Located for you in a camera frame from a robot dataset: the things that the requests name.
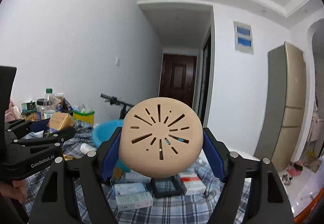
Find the package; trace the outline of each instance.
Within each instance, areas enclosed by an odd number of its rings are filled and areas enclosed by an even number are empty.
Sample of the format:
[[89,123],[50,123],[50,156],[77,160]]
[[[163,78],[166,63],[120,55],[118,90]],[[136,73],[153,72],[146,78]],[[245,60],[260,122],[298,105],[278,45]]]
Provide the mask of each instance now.
[[114,180],[120,180],[123,176],[124,171],[118,167],[114,168],[114,171],[112,173],[112,178]]
[[74,125],[74,120],[69,114],[53,113],[47,126],[52,129],[51,132],[59,131]]
[[195,173],[180,172],[177,175],[177,180],[185,195],[203,194],[206,190],[205,184]]
[[142,193],[146,191],[147,190],[143,183],[127,183],[127,184],[114,185],[115,196],[133,195],[133,194]]
[[89,113],[81,113],[79,111],[73,111],[73,117],[76,120],[76,125],[80,125],[82,127],[93,126],[95,112],[91,111]]
[[140,183],[150,183],[151,178],[148,176],[141,175],[133,170],[125,173],[125,179],[127,183],[140,182]]
[[30,114],[37,112],[36,103],[34,101],[31,101],[29,103],[22,103],[21,104],[21,114]]
[[30,113],[30,114],[25,114],[22,116],[23,119],[25,119],[26,121],[38,121],[38,116],[37,116],[37,112],[36,113]]
[[116,196],[117,207],[120,211],[151,207],[153,206],[153,197],[150,192],[142,192],[132,195]]
[[14,106],[15,105],[10,100],[10,102],[9,102],[9,108],[4,113],[4,122],[10,122],[10,121],[16,120],[15,113],[14,113]]
[[73,159],[73,156],[69,156],[69,155],[66,155],[66,154],[63,154],[63,157],[64,157],[65,161]]

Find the blue label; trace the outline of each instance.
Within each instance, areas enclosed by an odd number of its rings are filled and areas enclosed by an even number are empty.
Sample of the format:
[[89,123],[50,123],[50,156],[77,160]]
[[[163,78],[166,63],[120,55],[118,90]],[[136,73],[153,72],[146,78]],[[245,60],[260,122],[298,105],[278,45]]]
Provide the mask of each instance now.
[[242,27],[236,27],[236,32],[240,33],[242,35],[251,36],[251,31],[249,29],[245,29],[245,28],[242,28]]
[[249,39],[244,39],[241,37],[238,37],[238,44],[241,44],[243,46],[247,46],[247,47],[252,47],[252,41]]

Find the yellow container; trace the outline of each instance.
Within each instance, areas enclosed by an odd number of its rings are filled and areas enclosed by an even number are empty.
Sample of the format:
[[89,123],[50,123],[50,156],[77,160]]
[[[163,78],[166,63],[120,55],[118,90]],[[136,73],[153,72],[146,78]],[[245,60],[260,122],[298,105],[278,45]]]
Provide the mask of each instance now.
[[95,112],[92,111],[91,113],[82,114],[78,111],[73,111],[73,117],[75,120],[80,120],[82,122],[86,122],[88,124],[93,125],[95,119]]

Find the blue gripper pad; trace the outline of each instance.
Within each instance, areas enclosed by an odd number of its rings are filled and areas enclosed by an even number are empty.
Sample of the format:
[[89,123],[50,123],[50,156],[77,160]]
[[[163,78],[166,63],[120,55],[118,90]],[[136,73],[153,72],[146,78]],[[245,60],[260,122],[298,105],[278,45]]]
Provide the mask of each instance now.
[[108,177],[112,176],[115,165],[118,161],[118,150],[120,143],[120,136],[122,131],[120,131],[119,135],[116,137],[115,141],[112,143],[108,153],[105,156],[102,166],[101,179],[106,181]]
[[34,133],[37,133],[37,132],[40,132],[40,131],[43,131],[43,130],[47,130],[48,129],[48,127],[47,127],[48,121],[49,121],[49,119],[41,120],[41,121],[38,121],[38,122],[33,122],[30,125],[30,131],[34,132]]
[[209,162],[210,168],[213,171],[215,177],[219,178],[220,181],[224,181],[226,174],[224,172],[224,162],[215,149],[213,143],[210,141],[209,137],[205,130],[204,132],[204,143],[202,145],[202,149],[206,155],[206,158]]

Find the black stand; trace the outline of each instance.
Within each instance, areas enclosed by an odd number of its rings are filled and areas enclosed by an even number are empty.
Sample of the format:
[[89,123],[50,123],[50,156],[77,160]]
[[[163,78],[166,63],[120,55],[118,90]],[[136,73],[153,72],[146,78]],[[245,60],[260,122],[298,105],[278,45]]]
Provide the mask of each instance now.
[[[165,191],[165,192],[159,192],[156,182],[163,182],[166,180],[171,180],[174,188],[176,190],[172,190],[172,191]],[[157,199],[163,198],[163,197],[171,197],[171,196],[180,196],[182,195],[182,189],[178,183],[178,181],[176,180],[176,178],[174,176],[170,177],[170,178],[152,178],[151,179],[151,186],[153,189],[153,194],[154,197]]]

